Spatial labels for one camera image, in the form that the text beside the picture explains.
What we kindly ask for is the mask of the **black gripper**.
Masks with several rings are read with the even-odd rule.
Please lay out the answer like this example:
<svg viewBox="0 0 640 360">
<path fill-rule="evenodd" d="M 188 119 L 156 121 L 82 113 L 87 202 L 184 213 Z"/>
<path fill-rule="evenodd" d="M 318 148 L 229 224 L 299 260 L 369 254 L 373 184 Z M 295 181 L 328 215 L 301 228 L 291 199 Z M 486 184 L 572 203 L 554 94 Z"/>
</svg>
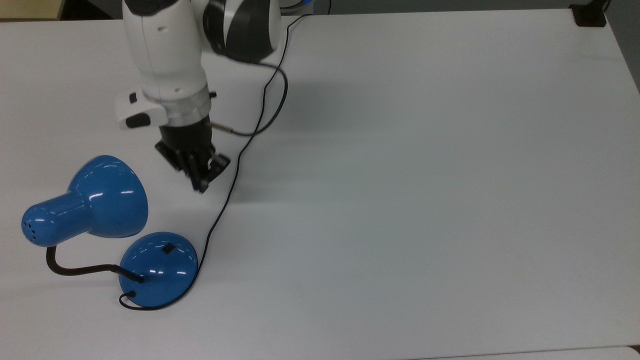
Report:
<svg viewBox="0 0 640 360">
<path fill-rule="evenodd" d="M 194 191 L 203 194 L 210 183 L 231 163 L 213 145 L 210 119 L 188 126 L 161 126 L 155 149 L 177 172 L 190 180 Z"/>
</svg>

